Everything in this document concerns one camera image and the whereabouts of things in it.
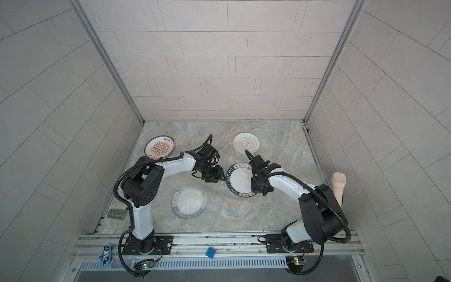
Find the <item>green rimmed plate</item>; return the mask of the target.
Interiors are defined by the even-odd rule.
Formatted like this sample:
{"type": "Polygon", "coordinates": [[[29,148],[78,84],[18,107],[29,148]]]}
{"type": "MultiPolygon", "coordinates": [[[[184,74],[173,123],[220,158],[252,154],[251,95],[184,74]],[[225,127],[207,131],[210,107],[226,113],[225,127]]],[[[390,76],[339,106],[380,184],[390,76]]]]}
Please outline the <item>green rimmed plate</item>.
{"type": "Polygon", "coordinates": [[[251,166],[248,163],[236,163],[229,167],[225,181],[229,190],[239,197],[253,197],[251,190],[251,166]]]}
{"type": "Polygon", "coordinates": [[[182,188],[171,200],[171,210],[180,219],[191,220],[200,216],[208,204],[208,195],[198,188],[182,188]]]}

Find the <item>bubble wrap sheet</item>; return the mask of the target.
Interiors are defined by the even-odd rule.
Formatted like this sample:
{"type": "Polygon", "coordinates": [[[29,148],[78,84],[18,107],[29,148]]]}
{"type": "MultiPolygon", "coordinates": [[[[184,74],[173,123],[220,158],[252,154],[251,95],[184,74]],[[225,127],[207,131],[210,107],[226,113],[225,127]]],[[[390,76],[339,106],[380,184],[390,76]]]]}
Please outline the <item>bubble wrap sheet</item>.
{"type": "Polygon", "coordinates": [[[224,182],[204,183],[177,174],[162,180],[151,202],[153,227],[163,233],[228,231],[237,200],[224,182]]]}

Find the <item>orange sunburst dinner plate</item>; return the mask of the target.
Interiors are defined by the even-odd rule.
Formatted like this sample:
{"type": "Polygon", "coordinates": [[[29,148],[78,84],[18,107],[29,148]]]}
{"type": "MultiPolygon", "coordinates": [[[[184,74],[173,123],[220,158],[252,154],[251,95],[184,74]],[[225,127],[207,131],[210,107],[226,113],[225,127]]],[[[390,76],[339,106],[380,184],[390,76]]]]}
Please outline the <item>orange sunburst dinner plate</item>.
{"type": "Polygon", "coordinates": [[[175,141],[169,136],[157,136],[148,141],[144,153],[151,159],[162,159],[169,156],[175,148],[175,141]]]}

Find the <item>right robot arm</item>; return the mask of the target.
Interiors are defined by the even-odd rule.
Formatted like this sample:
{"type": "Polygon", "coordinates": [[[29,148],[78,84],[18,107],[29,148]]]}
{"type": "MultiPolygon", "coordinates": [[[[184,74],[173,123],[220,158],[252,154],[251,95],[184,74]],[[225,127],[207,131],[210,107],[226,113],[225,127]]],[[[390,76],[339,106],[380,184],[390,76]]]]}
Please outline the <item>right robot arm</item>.
{"type": "Polygon", "coordinates": [[[264,161],[259,155],[245,151],[251,166],[251,191],[267,195],[278,189],[299,203],[302,219],[281,230],[281,244],[287,251],[295,251],[302,242],[319,245],[327,241],[348,243],[352,236],[348,222],[326,184],[314,186],[290,175],[279,164],[264,161]]]}

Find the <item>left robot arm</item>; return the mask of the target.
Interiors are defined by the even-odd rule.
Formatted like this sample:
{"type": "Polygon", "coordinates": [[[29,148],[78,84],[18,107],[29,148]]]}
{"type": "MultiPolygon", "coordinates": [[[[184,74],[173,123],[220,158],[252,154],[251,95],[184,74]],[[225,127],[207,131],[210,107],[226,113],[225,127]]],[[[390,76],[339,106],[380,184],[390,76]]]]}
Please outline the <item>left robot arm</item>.
{"type": "Polygon", "coordinates": [[[113,193],[128,208],[130,228],[126,242],[136,252],[147,255],[156,245],[150,203],[164,178],[192,171],[192,176],[206,183],[225,180],[224,169],[218,164],[220,155],[212,141],[213,136],[209,135],[201,146],[177,157],[151,159],[143,156],[118,178],[113,193]]]}

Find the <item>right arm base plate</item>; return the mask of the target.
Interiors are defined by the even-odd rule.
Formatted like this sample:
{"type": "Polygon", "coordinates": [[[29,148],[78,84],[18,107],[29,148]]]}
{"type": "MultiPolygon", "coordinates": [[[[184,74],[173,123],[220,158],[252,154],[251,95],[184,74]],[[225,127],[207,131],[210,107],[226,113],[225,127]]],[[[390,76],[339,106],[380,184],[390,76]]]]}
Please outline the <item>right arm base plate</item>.
{"type": "Polygon", "coordinates": [[[313,253],[314,247],[310,241],[290,243],[281,234],[267,234],[260,236],[258,241],[265,245],[268,254],[282,253],[313,253]]]}

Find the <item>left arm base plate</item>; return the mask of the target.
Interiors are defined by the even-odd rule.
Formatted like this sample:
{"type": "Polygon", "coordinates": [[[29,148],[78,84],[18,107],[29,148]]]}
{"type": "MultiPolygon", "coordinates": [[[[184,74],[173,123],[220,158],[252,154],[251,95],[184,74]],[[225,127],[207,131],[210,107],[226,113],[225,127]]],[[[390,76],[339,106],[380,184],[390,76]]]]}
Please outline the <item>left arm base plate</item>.
{"type": "Polygon", "coordinates": [[[153,236],[139,240],[135,236],[127,238],[122,244],[122,254],[126,256],[169,255],[173,236],[153,236]]]}

